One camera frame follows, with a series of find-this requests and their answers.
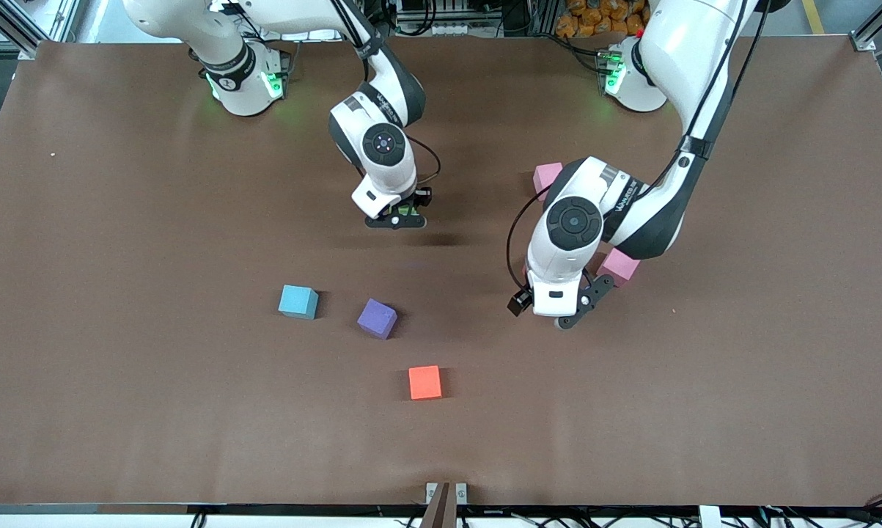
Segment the pink foam cube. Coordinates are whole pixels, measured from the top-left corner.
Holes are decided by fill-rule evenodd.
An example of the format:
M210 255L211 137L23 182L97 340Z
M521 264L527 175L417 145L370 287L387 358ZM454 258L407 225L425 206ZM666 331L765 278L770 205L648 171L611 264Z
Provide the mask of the pink foam cube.
M562 171L562 163L550 163L537 165L532 174L532 184L537 194L538 201L544 201L547 198L548 188L554 184L555 179Z
M612 248L608 254L603 257L601 264L596 273L598 276L608 275L612 279L615 288L624 287L632 280L633 274L641 264L641 260L635 260L627 254L622 253L619 249Z

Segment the blue foam cube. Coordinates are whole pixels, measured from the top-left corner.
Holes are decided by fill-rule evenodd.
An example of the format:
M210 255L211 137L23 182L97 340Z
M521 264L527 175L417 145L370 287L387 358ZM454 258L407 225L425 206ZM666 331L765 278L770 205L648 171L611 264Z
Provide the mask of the blue foam cube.
M279 313L298 320L314 320L319 298L319 293L310 287L283 285L279 299Z

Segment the orange foam cube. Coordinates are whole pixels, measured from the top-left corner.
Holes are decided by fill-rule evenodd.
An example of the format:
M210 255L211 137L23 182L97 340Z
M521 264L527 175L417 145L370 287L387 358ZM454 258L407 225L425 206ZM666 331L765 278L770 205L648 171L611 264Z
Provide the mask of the orange foam cube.
M438 365L408 368L408 394L411 400L442 398L441 368Z

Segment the purple foam cube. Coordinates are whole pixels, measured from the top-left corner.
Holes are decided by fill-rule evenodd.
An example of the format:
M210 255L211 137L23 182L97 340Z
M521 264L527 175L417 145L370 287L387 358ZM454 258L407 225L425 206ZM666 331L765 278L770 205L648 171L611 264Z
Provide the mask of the purple foam cube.
M398 320L397 311L390 305L370 298L357 318L361 330L381 340L390 337Z

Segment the brown table cover sheet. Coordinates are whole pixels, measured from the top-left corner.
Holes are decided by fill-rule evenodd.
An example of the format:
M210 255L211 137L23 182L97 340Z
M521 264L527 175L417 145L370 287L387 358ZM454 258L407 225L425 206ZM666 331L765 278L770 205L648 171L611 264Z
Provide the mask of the brown table cover sheet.
M223 110L180 45L46 43L0 113L0 502L862 505L882 494L882 74L763 39L680 236L572 330L507 310L538 164L665 167L540 40L396 40L443 160L423 230L368 230L327 130L361 78L304 45ZM283 285L319 293L279 313ZM370 298L398 320L381 340ZM438 365L443 397L411 400Z

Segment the brown wooden strip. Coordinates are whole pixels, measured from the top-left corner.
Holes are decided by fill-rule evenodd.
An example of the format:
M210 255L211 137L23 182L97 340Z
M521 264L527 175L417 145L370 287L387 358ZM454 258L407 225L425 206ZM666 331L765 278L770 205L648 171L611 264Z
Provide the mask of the brown wooden strip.
M433 498L427 503L418 528L457 528L457 502L452 494L451 484L454 483L440 483Z

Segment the orange snack bag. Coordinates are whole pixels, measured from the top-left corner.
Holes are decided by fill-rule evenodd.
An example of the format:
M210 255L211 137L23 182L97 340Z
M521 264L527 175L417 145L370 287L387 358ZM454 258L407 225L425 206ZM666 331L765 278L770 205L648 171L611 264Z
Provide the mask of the orange snack bag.
M639 36L652 16L650 0L562 0L554 21L559 39L620 33Z

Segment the metal table bracket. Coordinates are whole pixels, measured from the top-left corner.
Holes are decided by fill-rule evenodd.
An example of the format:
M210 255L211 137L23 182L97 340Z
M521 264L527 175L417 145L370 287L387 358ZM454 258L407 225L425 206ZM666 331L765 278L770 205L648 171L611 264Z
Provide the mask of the metal table bracket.
M438 483L427 483L426 484L426 500L425 502L430 502L433 498L435 491L438 490L440 484ZM451 484L452 494L455 496L455 502L458 505L467 505L468 504L468 486L466 483L454 483Z

